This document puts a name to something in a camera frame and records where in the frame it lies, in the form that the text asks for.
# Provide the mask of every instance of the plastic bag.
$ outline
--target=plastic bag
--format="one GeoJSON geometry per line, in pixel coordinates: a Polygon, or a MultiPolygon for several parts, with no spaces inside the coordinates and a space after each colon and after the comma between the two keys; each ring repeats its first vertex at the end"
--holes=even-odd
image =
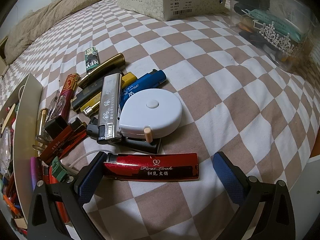
{"type": "Polygon", "coordinates": [[[0,173],[3,176],[6,173],[9,174],[8,167],[11,160],[11,133],[9,127],[6,127],[2,134],[2,138],[0,139],[0,173]]]}

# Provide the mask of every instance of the bed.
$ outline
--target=bed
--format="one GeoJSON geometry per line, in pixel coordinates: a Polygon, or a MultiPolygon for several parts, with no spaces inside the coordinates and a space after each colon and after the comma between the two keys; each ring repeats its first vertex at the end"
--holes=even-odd
{"type": "MultiPolygon", "coordinates": [[[[305,64],[294,73],[282,71],[229,24],[228,10],[160,22],[102,0],[37,38],[3,77],[1,107],[32,73],[44,87],[41,109],[69,74],[85,74],[84,51],[92,46],[100,62],[122,52],[124,73],[140,77],[161,69],[167,75],[161,88],[180,98],[183,116],[178,129],[163,138],[160,154],[196,152],[199,180],[103,179],[84,209],[106,239],[215,239],[237,209],[212,167],[217,151],[263,182],[282,179],[290,189],[301,174],[319,128],[318,69],[305,64]]],[[[75,117],[89,122],[70,111],[69,119],[75,117]]],[[[62,162],[95,149],[136,154],[86,138],[62,162]]]]}

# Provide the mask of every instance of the heart logo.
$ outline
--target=heart logo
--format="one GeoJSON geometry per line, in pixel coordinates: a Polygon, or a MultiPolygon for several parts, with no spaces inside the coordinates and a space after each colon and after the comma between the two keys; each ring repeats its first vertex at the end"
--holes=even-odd
{"type": "Polygon", "coordinates": [[[160,160],[153,160],[153,166],[160,166],[160,160]]]}

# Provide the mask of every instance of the round white button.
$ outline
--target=round white button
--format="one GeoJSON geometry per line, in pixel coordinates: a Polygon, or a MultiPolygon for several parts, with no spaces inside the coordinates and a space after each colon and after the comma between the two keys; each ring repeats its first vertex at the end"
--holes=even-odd
{"type": "Polygon", "coordinates": [[[150,100],[148,103],[147,103],[147,107],[148,108],[156,108],[156,107],[158,107],[159,106],[159,103],[158,103],[158,101],[156,101],[156,100],[150,100]]]}

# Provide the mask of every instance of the barcode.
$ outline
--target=barcode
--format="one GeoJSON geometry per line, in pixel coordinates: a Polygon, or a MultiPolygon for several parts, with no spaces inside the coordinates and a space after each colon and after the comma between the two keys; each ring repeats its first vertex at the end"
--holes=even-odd
{"type": "Polygon", "coordinates": [[[173,15],[182,14],[182,13],[188,13],[188,12],[192,12],[192,9],[174,11],[174,12],[173,12],[173,15]]]}

